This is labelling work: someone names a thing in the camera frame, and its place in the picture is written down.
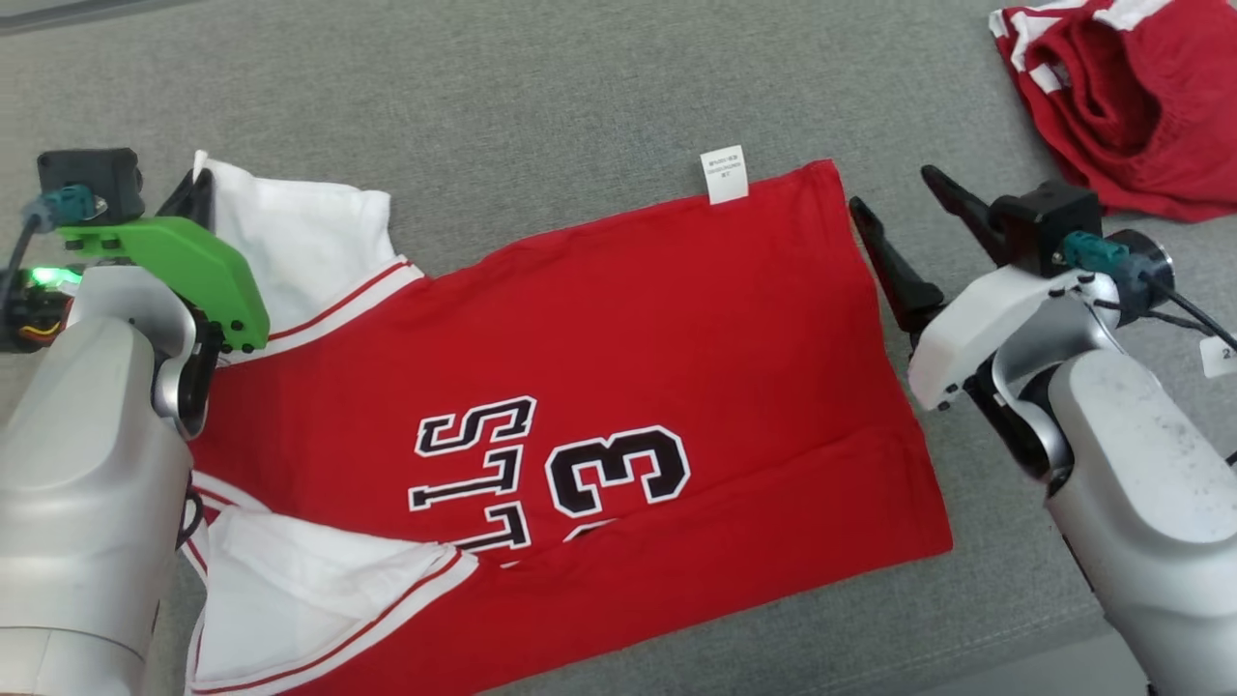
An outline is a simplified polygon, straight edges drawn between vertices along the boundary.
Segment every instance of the red t-shirt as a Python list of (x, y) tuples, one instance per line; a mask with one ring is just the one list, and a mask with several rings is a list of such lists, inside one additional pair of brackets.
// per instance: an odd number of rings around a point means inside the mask
[(197, 478), (463, 577), (199, 692), (473, 692), (950, 549), (831, 162), (398, 271), (218, 372)]

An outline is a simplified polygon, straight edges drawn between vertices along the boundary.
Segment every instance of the green led light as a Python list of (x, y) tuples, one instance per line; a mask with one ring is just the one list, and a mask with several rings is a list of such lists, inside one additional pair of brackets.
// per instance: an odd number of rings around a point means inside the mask
[(43, 287), (59, 287), (62, 282), (82, 282), (82, 276), (68, 268), (56, 268), (48, 266), (31, 268), (30, 278), (35, 281), (36, 284), (41, 284)]

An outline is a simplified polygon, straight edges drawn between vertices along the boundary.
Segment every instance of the white sticker label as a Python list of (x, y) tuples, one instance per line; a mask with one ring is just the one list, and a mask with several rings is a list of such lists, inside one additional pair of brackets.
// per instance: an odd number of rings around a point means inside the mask
[(704, 180), (709, 184), (709, 203), (716, 205), (747, 195), (747, 163), (743, 147), (732, 145), (700, 155)]
[(1218, 335), (1204, 337), (1199, 342), (1202, 351), (1202, 375), (1213, 380), (1226, 375), (1237, 375), (1237, 347), (1225, 342)]

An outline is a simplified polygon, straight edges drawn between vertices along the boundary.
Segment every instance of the gray table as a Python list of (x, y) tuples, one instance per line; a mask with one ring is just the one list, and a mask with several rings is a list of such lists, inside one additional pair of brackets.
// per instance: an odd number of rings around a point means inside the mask
[[(918, 167), (936, 163), (985, 197), (1054, 171), (992, 48), (986, 12), (998, 5), (203, 0), (4, 37), (0, 210), (16, 221), (45, 148), (131, 146), (153, 203), (205, 147), (262, 176), (390, 190), (397, 250), (443, 273), (538, 231), (703, 193), (696, 156), (738, 142), (753, 179), (835, 158), (849, 190), (955, 294), (991, 266)], [(1133, 224), (1170, 248), (1189, 295), (1237, 324), (1237, 220)], [(15, 231), (4, 227), (5, 244)], [(905, 340), (886, 318), (902, 371)], [(1121, 337), (1205, 434), (1237, 449), (1232, 387), (1226, 397), (1204, 381), (1195, 336), (1148, 323)], [(35, 361), (0, 361), (4, 414)], [(923, 423), (952, 554), (506, 692), (904, 694), (1103, 630), (1040, 492), (974, 408)], [(200, 596), (182, 574), (151, 694), (179, 692)]]

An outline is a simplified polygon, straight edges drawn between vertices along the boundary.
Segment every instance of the red cloth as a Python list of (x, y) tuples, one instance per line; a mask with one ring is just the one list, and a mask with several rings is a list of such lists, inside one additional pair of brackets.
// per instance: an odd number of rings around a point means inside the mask
[(1066, 0), (1001, 10), (992, 30), (1070, 182), (1186, 221), (1237, 211), (1228, 0)]
[[(516, 446), (513, 486), (417, 509)], [(275, 513), (474, 545), (471, 576), (296, 694), (475, 692), (951, 548), (831, 162), (418, 279), (220, 371), (192, 449)]]

